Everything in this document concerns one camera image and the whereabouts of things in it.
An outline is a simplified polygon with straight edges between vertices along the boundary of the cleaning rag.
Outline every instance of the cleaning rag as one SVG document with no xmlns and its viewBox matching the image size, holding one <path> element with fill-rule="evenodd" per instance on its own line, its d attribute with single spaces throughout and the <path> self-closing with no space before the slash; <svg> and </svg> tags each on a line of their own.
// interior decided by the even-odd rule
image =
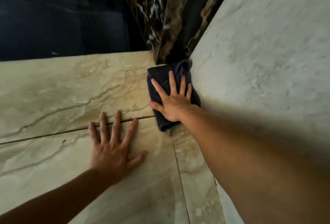
<svg viewBox="0 0 330 224">
<path fill-rule="evenodd" d="M 147 77 L 147 83 L 148 83 L 148 90 L 150 99 L 152 101 L 158 102 L 159 104 L 163 105 L 162 100 L 154 88 L 154 86 L 151 83 L 151 79 L 155 79 L 161 87 L 165 90 L 165 92 L 169 95 L 171 93 L 170 88 L 170 81 L 168 73 L 169 71 L 173 71 L 175 83 L 177 85 L 177 92 L 180 90 L 180 83 L 181 78 L 184 75 L 186 79 L 186 90 L 185 93 L 187 93 L 188 84 L 191 83 L 191 75 L 189 70 L 191 69 L 192 63 L 189 60 L 183 60 L 178 63 L 170 64 L 170 65 L 164 65 L 159 67 L 152 67 L 148 69 L 148 77 Z M 192 93 L 191 93 L 191 103 L 195 104 L 197 106 L 201 106 L 201 101 L 199 99 L 199 96 L 195 89 L 192 87 Z M 170 129 L 171 127 L 179 124 L 180 122 L 171 122 L 165 119 L 165 117 L 158 112 L 157 110 L 153 110 L 156 121 L 158 124 L 158 127 L 161 131 L 166 131 L 167 129 Z"/>
</svg>

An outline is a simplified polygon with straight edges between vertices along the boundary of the right hand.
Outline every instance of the right hand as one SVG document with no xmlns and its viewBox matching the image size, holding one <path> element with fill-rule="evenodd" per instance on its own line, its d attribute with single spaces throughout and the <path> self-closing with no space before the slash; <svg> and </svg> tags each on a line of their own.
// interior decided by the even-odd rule
<svg viewBox="0 0 330 224">
<path fill-rule="evenodd" d="M 185 82 L 185 76 L 182 76 L 180 91 L 178 93 L 173 71 L 169 72 L 169 79 L 170 79 L 170 88 L 171 88 L 170 95 L 167 95 L 167 93 L 164 91 L 164 89 L 159 85 L 159 83 L 155 79 L 151 79 L 151 83 L 158 92 L 163 102 L 163 105 L 160 105 L 159 103 L 154 101 L 150 101 L 149 106 L 152 109 L 161 112 L 162 115 L 167 120 L 175 122 L 175 121 L 180 121 L 179 116 L 181 109 L 191 105 L 190 98 L 191 98 L 192 86 L 191 84 L 188 84 L 187 94 L 185 95 L 186 82 Z"/>
</svg>

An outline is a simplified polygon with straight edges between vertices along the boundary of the finger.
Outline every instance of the finger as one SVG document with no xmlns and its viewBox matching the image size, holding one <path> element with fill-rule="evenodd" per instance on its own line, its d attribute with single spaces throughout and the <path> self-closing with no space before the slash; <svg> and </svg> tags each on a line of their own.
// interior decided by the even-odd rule
<svg viewBox="0 0 330 224">
<path fill-rule="evenodd" d="M 134 169 L 136 169 L 142 162 L 146 160 L 146 156 L 148 154 L 148 151 L 144 150 L 142 151 L 136 158 L 131 159 L 127 164 L 127 170 L 128 172 L 132 172 Z"/>
<path fill-rule="evenodd" d="M 99 133 L 96 130 L 94 122 L 89 123 L 88 132 L 89 132 L 89 136 L 92 139 L 94 145 L 101 143 Z"/>
<path fill-rule="evenodd" d="M 168 97 L 168 95 L 164 91 L 164 89 L 160 86 L 160 84 L 155 79 L 151 79 L 151 83 L 155 87 L 155 89 L 156 89 L 157 93 L 159 94 L 160 98 L 162 99 L 162 101 L 165 100 Z"/>
<path fill-rule="evenodd" d="M 100 113 L 100 132 L 101 132 L 101 142 L 109 141 L 109 130 L 107 126 L 107 114 Z"/>
<path fill-rule="evenodd" d="M 192 92 L 192 85 L 189 83 L 188 84 L 188 90 L 187 90 L 187 95 L 186 98 L 190 101 L 191 99 L 191 92 Z"/>
<path fill-rule="evenodd" d="M 149 101 L 149 106 L 154 110 L 164 113 L 164 107 L 157 102 Z"/>
<path fill-rule="evenodd" d="M 185 93 L 185 76 L 183 75 L 181 78 L 181 84 L 180 84 L 180 92 L 179 94 L 184 96 Z"/>
<path fill-rule="evenodd" d="M 120 134 L 120 121 L 122 119 L 122 112 L 117 111 L 116 115 L 114 116 L 114 122 L 111 129 L 111 139 L 110 142 L 113 144 L 119 143 L 119 134 Z"/>
<path fill-rule="evenodd" d="M 137 127 L 138 127 L 138 120 L 134 119 L 131 125 L 129 126 L 129 130 L 122 142 L 122 148 L 127 152 L 127 155 L 129 155 L 131 143 L 136 133 Z"/>
<path fill-rule="evenodd" d="M 169 79 L 170 79 L 170 88 L 171 88 L 171 95 L 177 95 L 177 86 L 175 84 L 175 79 L 174 79 L 174 73 L 173 71 L 170 71 L 168 73 Z"/>
</svg>

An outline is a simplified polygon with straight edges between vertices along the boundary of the left hand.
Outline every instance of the left hand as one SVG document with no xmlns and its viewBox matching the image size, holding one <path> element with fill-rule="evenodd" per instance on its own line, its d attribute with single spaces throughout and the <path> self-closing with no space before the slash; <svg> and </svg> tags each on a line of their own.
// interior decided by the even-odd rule
<svg viewBox="0 0 330 224">
<path fill-rule="evenodd" d="M 127 174 L 136 169 L 146 158 L 147 151 L 142 151 L 136 158 L 129 159 L 131 142 L 138 126 L 134 119 L 122 142 L 120 142 L 120 121 L 122 114 L 118 111 L 112 125 L 111 136 L 107 126 L 107 115 L 100 114 L 100 134 L 93 122 L 89 125 L 89 135 L 93 141 L 92 158 L 89 169 L 97 170 L 103 176 L 106 186 L 120 182 Z"/>
</svg>

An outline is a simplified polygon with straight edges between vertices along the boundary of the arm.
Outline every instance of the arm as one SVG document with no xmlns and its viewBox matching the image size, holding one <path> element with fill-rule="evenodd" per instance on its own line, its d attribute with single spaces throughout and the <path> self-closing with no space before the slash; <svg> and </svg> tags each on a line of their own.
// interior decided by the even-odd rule
<svg viewBox="0 0 330 224">
<path fill-rule="evenodd" d="M 111 185 L 120 182 L 146 157 L 143 151 L 129 160 L 129 147 L 137 128 L 137 120 L 130 126 L 123 142 L 119 141 L 121 113 L 115 116 L 111 137 L 106 114 L 100 114 L 100 134 L 94 123 L 89 125 L 93 141 L 92 157 L 87 171 L 72 181 L 36 197 L 0 216 L 1 224 L 66 224 L 79 214 Z"/>
<path fill-rule="evenodd" d="M 208 167 L 245 224 L 330 223 L 330 177 L 299 153 L 190 104 L 191 85 L 179 94 L 170 73 L 168 96 L 153 80 L 168 120 L 181 121 L 196 139 Z"/>
</svg>

